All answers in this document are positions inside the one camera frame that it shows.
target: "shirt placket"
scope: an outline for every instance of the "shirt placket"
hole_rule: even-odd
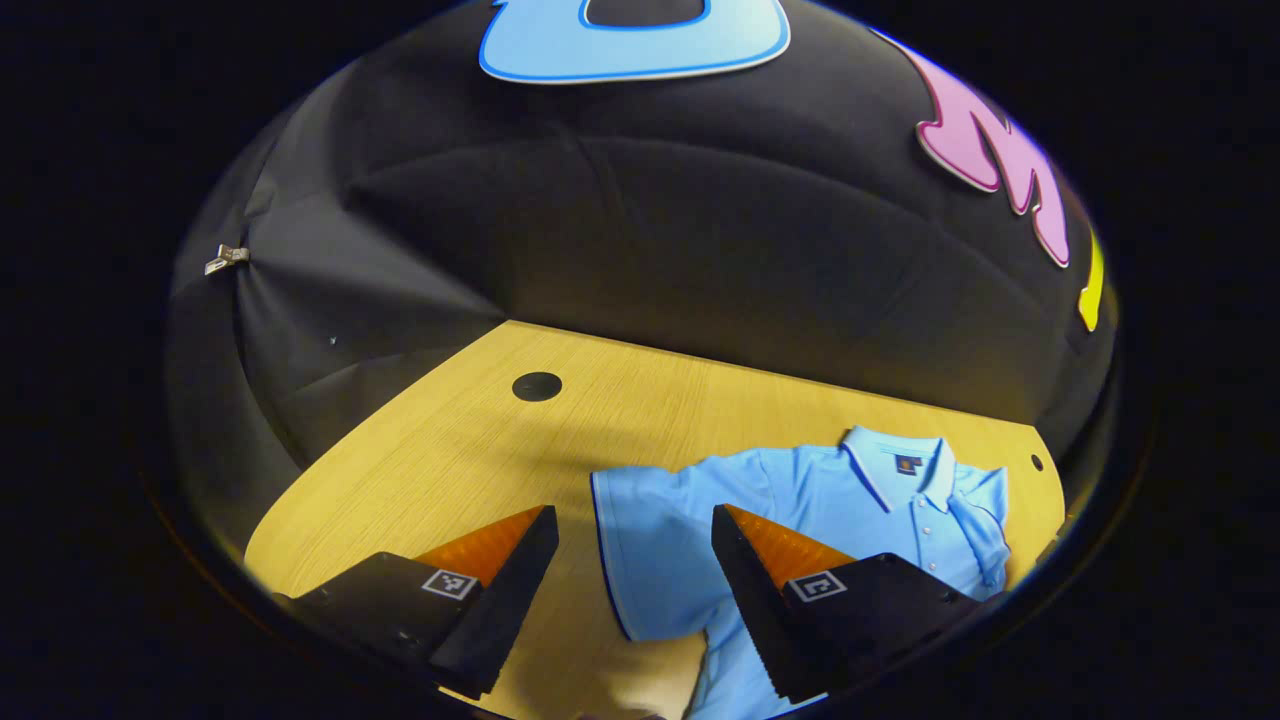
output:
[[[933,538],[933,509],[924,500],[924,495],[915,493],[911,496],[911,524],[915,527],[915,547],[919,552],[918,565],[937,575],[938,562],[937,552],[934,552],[937,543]]]

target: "pink foam letter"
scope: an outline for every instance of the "pink foam letter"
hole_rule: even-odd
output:
[[[963,82],[892,38],[883,35],[881,37],[915,64],[929,94],[933,95],[933,108],[938,119],[915,126],[924,150],[969,184],[996,192],[1000,190],[1000,176],[987,159],[978,135],[980,128],[996,151],[1000,174],[1005,177],[1009,205],[1014,213],[1019,215],[1027,213],[1032,191],[1039,186],[1039,204],[1032,208],[1036,237],[1048,256],[1059,266],[1065,268],[1070,259],[1066,217],[1048,159],[1018,129],[1018,126],[997,118],[991,108]]]

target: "black fabric dome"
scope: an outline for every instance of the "black fabric dome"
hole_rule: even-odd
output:
[[[172,295],[170,421],[212,529],[242,550],[302,469],[507,318],[1029,423],[1065,454],[1116,324],[1110,286],[1094,332],[1076,314],[1080,200],[1059,176],[1059,268],[1004,190],[920,147],[934,110],[901,51],[782,5],[790,47],[749,70],[531,86],[481,70],[495,10],[467,3],[262,131]],[[205,277],[219,243],[252,261]]]

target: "light blue polo shirt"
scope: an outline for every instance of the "light blue polo shirt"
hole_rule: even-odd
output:
[[[956,462],[942,438],[854,428],[837,447],[748,450],[678,473],[591,474],[600,560],[632,642],[707,630],[690,720],[763,720],[773,689],[712,550],[712,509],[736,505],[852,557],[893,552],[986,600],[1005,585],[1009,477]]]

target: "polo shirt collar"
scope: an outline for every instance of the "polo shirt collar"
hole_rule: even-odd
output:
[[[951,451],[951,446],[947,445],[946,438],[906,438],[877,433],[876,430],[855,425],[845,436],[845,439],[841,441],[841,445],[849,448],[849,454],[852,456],[854,470],[863,479],[867,489],[884,507],[886,512],[891,511],[893,506],[884,497],[884,493],[881,492],[881,488],[876,484],[876,479],[867,471],[869,465],[865,462],[865,459],[872,457],[872,454],[877,452],[877,445],[890,445],[922,455],[927,454],[929,464],[924,471],[924,486],[920,495],[928,498],[933,507],[947,512],[947,501],[955,489],[956,456]]]

